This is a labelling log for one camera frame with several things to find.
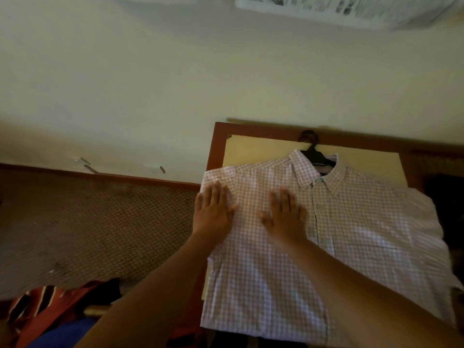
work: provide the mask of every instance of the checkered shirt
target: checkered shirt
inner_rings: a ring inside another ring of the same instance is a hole
[[[268,193],[287,187],[308,210],[308,239],[363,275],[454,323],[448,248],[435,207],[415,189],[397,189],[338,158],[321,177],[298,150],[287,159],[205,173],[229,186],[232,231],[209,257],[212,269],[201,326],[270,339],[349,346],[311,282],[287,254],[267,242],[258,210]]]

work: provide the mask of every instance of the hand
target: hand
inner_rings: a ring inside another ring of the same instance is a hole
[[[307,211],[304,206],[297,205],[295,196],[286,189],[280,190],[280,200],[274,192],[269,194],[272,217],[264,211],[258,216],[267,229],[269,240],[283,251],[307,240],[305,222]]]
[[[217,181],[207,186],[195,199],[193,234],[213,241],[214,246],[227,238],[238,208],[238,205],[227,206],[228,193],[229,188]]]

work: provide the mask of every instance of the white wall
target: white wall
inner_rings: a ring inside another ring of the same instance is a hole
[[[462,23],[384,33],[211,0],[0,0],[0,161],[200,182],[227,118],[464,143],[463,54]]]

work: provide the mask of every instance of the forearm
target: forearm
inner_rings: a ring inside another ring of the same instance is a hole
[[[310,241],[289,250],[329,313],[359,347],[462,347],[456,330]]]
[[[76,347],[165,347],[213,248],[213,242],[192,235],[120,299]]]

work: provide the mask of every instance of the hanger hook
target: hanger hook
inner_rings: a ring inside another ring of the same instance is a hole
[[[313,130],[305,130],[305,131],[301,132],[300,137],[299,137],[298,140],[300,141],[300,140],[304,139],[307,136],[312,138],[311,139],[312,141],[310,141],[310,143],[311,143],[310,149],[315,148],[316,145],[319,143],[319,136]]]

